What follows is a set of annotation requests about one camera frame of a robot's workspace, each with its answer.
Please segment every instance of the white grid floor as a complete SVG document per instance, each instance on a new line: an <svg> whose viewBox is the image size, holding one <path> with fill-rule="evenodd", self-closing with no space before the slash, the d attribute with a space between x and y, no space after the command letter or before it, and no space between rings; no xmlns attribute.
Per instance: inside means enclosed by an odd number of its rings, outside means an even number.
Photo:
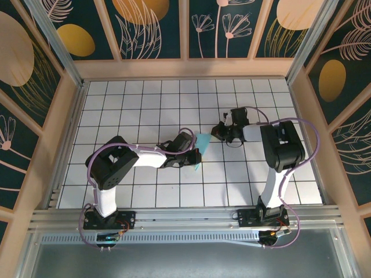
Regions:
<svg viewBox="0 0 371 278"><path fill-rule="evenodd" d="M247 105L260 108L270 120L296 116L284 79L91 82L57 208L76 209L93 201L84 162L113 136L154 146L173 140L182 127L210 133L224 112ZM251 123L259 117L248 111ZM202 161L198 171L192 166L131 169L117 186L118 207L256 204L268 173L261 142L231 148L213 138ZM295 172L284 199L322 203L310 164Z"/></svg>

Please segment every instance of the wire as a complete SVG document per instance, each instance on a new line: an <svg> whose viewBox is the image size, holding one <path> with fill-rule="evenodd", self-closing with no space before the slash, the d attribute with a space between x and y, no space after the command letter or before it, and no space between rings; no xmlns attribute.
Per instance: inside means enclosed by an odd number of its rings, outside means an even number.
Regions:
<svg viewBox="0 0 371 278"><path fill-rule="evenodd" d="M196 143L196 136L195 134L193 133L192 130L190 130L189 128L187 127L184 127L182 129L179 130L179 134L181 133L182 130L187 130L188 132L191 133L191 136L192 136L192 140L191 140L191 143L190 145L184 150L184 151L181 151L181 152L168 152L168 151L164 151L158 147L155 147L155 148L151 148L151 147L140 147L138 145L133 145L133 144L127 144L127 143L111 143L111 144L107 144L107 145L103 145L101 148L99 148L92 156L92 158L90 159L89 161L89 164L88 164L88 170L87 170L87 178L88 178L88 182L92 185L93 187L93 194L94 194L94 204L90 204L90 203L87 203L84 205L83 209L81 210L80 212L80 218L79 218L79 225L78 225L78 230L79 230L79 234L80 234L80 237L82 239L82 241L88 245L88 246L91 246L91 247L94 247L94 248L98 248L100 250L103 250L102 248L99 248L97 245L95 244L91 244L89 243L83 236L82 234L82 222L84 221L85 219L85 213L87 212L88 209L93 209L97 206L98 204L98 196L97 196L97 185L95 184L95 182L93 182L92 178L90 177L90 173L92 171L92 165L93 165L93 162L94 160L98 157L98 155L103 152L105 149L107 148L111 148L111 147L129 147L129 148L133 148L133 149L139 149L141 151L150 151L150 152L159 152L159 153L162 153L162 154L168 154L168 155L181 155L182 153L186 153L188 151L190 151L191 149L193 149L195 143Z"/></svg>
<svg viewBox="0 0 371 278"><path fill-rule="evenodd" d="M84 207L82 208L81 212L80 212L80 217L79 217L79 234L80 234L80 237L81 237L81 240L88 246L90 247L93 247L93 248L96 248L96 249L100 249L97 245L95 244L92 244L90 242L88 242L85 237L83 236L82 234L82 223L85 219L85 213L88 211L88 209L92 209L94 208L92 204L90 203L87 203L84 205Z"/></svg>
<svg viewBox="0 0 371 278"><path fill-rule="evenodd" d="M285 118L285 119L280 119L280 120L275 120L274 122L271 122L272 125L274 125L275 123L279 123L279 122L284 122L284 121L287 121L287 120L297 120L298 122L302 122L302 123L305 123L307 125L309 125L314 133L315 133L315 136L316 136L316 146L315 146L315 149L314 149L314 152L312 153L312 155L307 159L305 160L304 162L300 163L299 165L297 165L296 167L290 169L289 171L286 172L286 174L283 176L283 179L281 181L281 183L279 184L279 188L278 188L278 197L279 199L281 200L282 204L284 206L286 206L295 216L296 220L297 220L297 232L296 232L296 235L295 237L289 242L289 243L286 243L284 245L280 245L280 246L271 246L270 248L271 249L278 249L278 248L284 248L284 247L287 247L287 246L290 246L291 244L293 244L297 238L299 237L299 234L300 234L300 219L299 219L299 216L297 215L297 213L294 211L294 209L292 207L290 207L282 198L282 187L287 179L287 177L290 177L291 174L299 169L300 167L303 167L305 164L309 163L311 160L313 160L313 158L317 155L318 153L318 150L319 150L319 146L320 146L320 143L321 143L321 139L319 138L319 133L318 133L318 130L315 128L315 126L309 122L308 120L304 120L304 119L300 119L300 118Z"/></svg>
<svg viewBox="0 0 371 278"><path fill-rule="evenodd" d="M107 145L103 145L102 147L100 147L92 156L89 164L88 164L88 170L87 170L87 178L88 178L88 182L92 185L92 187L94 188L94 204L98 204L98 196L97 196L97 192L96 192L96 188L97 188L97 185L95 184L95 182L93 182L92 178L90 177L90 173L92 171L92 165L93 165L93 162L94 160L98 157L98 155L104 151L105 149L107 148L111 148L111 147L129 147L129 148L133 148L133 149L139 149L141 151L150 151L150 152L153 152L153 151L156 151L156 152L159 152L159 153L162 153L162 154L168 154L168 155L181 155L182 153L186 153L188 151L190 151L191 149L193 149L194 147L194 144L196 142L196 136L195 134L193 133L192 130L190 130L189 128L187 127L184 127L182 129L179 130L179 133L181 133L182 130L187 130L191 133L191 136L192 136L192 141L190 143L190 145L188 146L188 148L186 148L184 151L181 151L181 152L168 152L168 151L164 151L160 148L151 148L151 147L140 147L138 145L133 145L133 144L127 144L127 143L111 143L111 144L107 144Z"/></svg>
<svg viewBox="0 0 371 278"><path fill-rule="evenodd" d="M244 106L244 108L250 108L250 109L254 109L254 110L256 110L257 112L261 113L261 114L265 117L265 119L267 120L266 124L269 124L269 123L270 123L267 114L265 114L265 113L264 113L262 110L260 110L259 108L256 108L256 107L254 107L254 106Z"/></svg>

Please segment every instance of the glass panel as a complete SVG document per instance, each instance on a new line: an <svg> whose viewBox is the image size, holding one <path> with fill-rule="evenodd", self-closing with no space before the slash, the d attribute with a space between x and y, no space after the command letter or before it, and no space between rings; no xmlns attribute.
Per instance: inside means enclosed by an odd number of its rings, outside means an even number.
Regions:
<svg viewBox="0 0 371 278"><path fill-rule="evenodd" d="M101 253L79 244L42 244L32 277L339 278L343 273L330 230L308 229L301 231L295 244L277 250L184 243L133 244Z"/></svg>

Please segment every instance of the enclosure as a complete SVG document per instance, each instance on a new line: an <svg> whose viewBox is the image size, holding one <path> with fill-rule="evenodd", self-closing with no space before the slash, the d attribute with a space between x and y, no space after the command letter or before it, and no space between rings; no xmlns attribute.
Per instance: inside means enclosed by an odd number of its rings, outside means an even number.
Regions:
<svg viewBox="0 0 371 278"><path fill-rule="evenodd" d="M368 0L2 1L2 277L265 277L303 253L286 276L370 276L370 14ZM83 245L94 151L210 134L237 107L318 130L283 196L293 245L257 248L259 227L233 217L267 182L261 141L216 137L197 170L133 167L117 185L119 210L136 212L123 252ZM308 159L315 133L294 126Z"/></svg>

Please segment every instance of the aluminum frame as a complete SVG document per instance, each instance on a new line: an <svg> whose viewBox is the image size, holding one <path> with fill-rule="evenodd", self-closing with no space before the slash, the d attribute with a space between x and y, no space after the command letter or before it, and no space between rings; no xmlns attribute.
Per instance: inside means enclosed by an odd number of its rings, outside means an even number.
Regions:
<svg viewBox="0 0 371 278"><path fill-rule="evenodd" d="M295 80L296 75L299 73L302 66L304 65L304 62L311 53L312 48L315 46L317 40L321 36L322 32L325 30L328 21L330 20L332 14L336 9L338 1L339 0L327 0L322 4L314 22L312 23L312 26L309 28L307 34L305 35L303 42L301 43L289 69L286 78L289 86Z"/></svg>
<svg viewBox="0 0 371 278"><path fill-rule="evenodd" d="M82 86L82 78L78 72L71 55L67 51L62 40L60 39L56 28L53 23L49 20L48 15L45 13L44 7L39 0L24 0L24 3L29 8L32 16L35 18L38 26L40 27L43 34L48 39L53 50L57 54L61 63L64 65L66 70L70 73L73 81L78 87Z"/></svg>
<svg viewBox="0 0 371 278"><path fill-rule="evenodd" d="M250 207L200 207L200 208L141 208L135 210L136 226L126 236L130 238L118 244L140 244L141 236L150 237L144 243L169 242L231 242L239 239L238 235L256 234L264 228L240 228L238 221L232 219L237 209ZM331 233L344 277L360 277L357 263L353 257L346 237L343 221L337 206L293 206L300 217L302 229L328 229ZM37 260L41 244L83 244L77 231L81 210L35 210L30 222L27 237L20 256L16 278L30 277ZM296 229L296 220L289 212L291 227ZM84 231L90 241L97 231ZM221 235L221 238L208 238L205 235ZM247 245L255 246L255 238L248 239Z"/></svg>

